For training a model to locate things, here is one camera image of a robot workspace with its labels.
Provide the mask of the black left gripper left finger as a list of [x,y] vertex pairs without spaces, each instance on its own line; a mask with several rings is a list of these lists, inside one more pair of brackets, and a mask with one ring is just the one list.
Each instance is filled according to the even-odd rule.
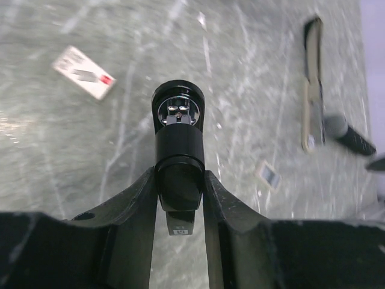
[[155,232],[155,174],[72,220],[1,214],[2,288],[147,288]]

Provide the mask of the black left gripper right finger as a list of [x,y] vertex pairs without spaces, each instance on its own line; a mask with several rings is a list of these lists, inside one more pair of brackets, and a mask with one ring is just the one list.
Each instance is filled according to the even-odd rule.
[[205,173],[211,288],[383,288],[384,223],[272,220]]

